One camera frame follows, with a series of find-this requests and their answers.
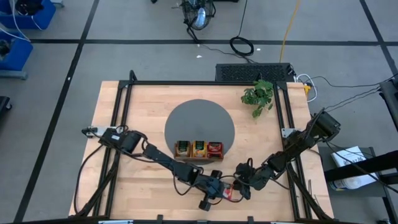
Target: wooden table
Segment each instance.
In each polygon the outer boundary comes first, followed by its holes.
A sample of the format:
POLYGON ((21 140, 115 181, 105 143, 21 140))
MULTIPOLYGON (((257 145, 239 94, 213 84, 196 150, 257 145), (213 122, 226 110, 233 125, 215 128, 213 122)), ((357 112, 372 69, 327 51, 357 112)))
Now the wooden table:
MULTIPOLYGON (((93 118, 93 126, 109 126, 113 112, 118 82, 103 82, 93 118)), ((214 162, 203 166, 206 174, 211 170, 222 170, 223 174, 232 174, 240 162, 247 158, 254 159, 257 167, 270 154, 282 150, 279 125, 275 106, 264 111, 261 117, 253 119, 252 106, 241 103, 240 96, 248 86, 194 86, 194 85, 134 85, 132 88, 127 125, 145 133, 149 142, 172 157, 167 148, 164 128, 170 112, 179 104, 193 99, 214 101, 231 115, 235 126, 235 139, 232 148, 225 155, 223 162, 214 162)), ((288 83, 289 97, 296 128, 304 129, 310 120, 310 113, 301 83, 288 83)), ((282 111, 287 126, 285 105, 282 111)), ((84 158, 98 147, 97 139, 87 141, 84 158)), ((95 154, 83 169, 78 192, 78 207, 84 205, 98 185, 104 150, 95 154)), ((305 178, 312 181, 312 194, 316 195, 321 208, 333 216, 328 190, 323 176, 321 160, 313 152, 301 155, 305 178)), ((278 179, 288 186, 287 175, 278 179)), ((180 191, 187 186, 177 183, 180 191)), ((103 194, 101 213, 105 208, 107 193, 103 194)), ((261 191, 251 189, 251 199, 241 203, 226 200, 212 206, 209 212, 198 208, 203 193, 192 189, 187 195, 177 195, 172 183, 172 174, 158 164, 134 161, 122 156, 119 163, 118 179, 114 193, 111 218, 115 219, 156 219, 158 214, 165 220, 229 220, 245 221, 253 216, 257 221, 293 221, 292 204, 289 191, 268 182, 261 191)), ((234 198, 240 198, 238 192, 234 198)), ((298 199, 301 217, 304 217, 302 199, 298 199)))

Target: green leaves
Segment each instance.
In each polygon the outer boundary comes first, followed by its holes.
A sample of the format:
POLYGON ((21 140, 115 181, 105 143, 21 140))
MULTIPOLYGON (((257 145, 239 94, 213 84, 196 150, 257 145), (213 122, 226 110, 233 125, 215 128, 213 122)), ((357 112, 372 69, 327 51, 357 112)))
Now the green leaves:
POLYGON ((247 105, 258 105, 257 109, 252 112, 253 118, 261 115, 262 110, 268 105, 267 109, 272 108, 272 97, 274 95, 273 84, 264 80, 254 81, 254 88, 247 88, 244 90, 244 95, 241 101, 247 105))

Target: blue bin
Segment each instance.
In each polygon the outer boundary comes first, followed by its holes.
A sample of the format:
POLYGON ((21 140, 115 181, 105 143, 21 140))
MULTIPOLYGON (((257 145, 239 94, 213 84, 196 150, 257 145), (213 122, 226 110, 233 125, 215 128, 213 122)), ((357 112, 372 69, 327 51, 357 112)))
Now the blue bin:
MULTIPOLYGON (((46 29, 55 14, 55 6, 50 0, 42 0, 42 5, 44 8, 33 16, 22 16, 15 11, 15 20, 18 27, 20 29, 46 29)), ((0 15, 0 22, 7 28, 16 29, 9 0, 0 0, 0 11, 7 14, 0 15)))
MULTIPOLYGON (((10 32, 10 34, 22 37, 20 33, 10 32)), ((15 39, 11 45, 10 52, 3 60, 0 60, 0 70, 21 71, 33 49, 32 44, 26 40, 11 37, 4 32, 0 32, 0 39, 9 43, 11 43, 12 39, 15 39)))

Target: yellow cable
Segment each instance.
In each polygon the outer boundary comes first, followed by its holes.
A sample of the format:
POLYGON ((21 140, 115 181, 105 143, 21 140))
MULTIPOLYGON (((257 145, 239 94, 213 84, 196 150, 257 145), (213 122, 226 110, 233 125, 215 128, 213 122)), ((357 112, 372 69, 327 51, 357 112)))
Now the yellow cable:
POLYGON ((299 9, 300 2, 301 2, 301 0, 297 0, 296 7, 294 8, 294 12, 293 12, 292 18, 290 19, 289 26, 287 27, 287 30, 286 30, 286 33, 285 33, 285 36, 284 36, 284 41, 282 43, 282 49, 280 50, 279 63, 282 62, 282 58, 284 57, 285 42, 286 42, 287 34, 289 34, 290 28, 292 28, 293 20, 294 20, 294 17, 296 16, 297 10, 299 9))

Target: gray circular plate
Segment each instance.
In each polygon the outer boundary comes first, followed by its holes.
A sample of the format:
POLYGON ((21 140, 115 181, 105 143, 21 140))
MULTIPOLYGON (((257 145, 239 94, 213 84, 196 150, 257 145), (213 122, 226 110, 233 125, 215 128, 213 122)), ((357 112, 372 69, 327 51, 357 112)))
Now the gray circular plate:
MULTIPOLYGON (((228 112, 208 100, 190 100, 178 105, 167 118, 164 135, 175 153, 177 141, 222 142, 224 155, 234 143, 235 127, 228 112)), ((196 162, 198 165, 210 162, 196 162)))

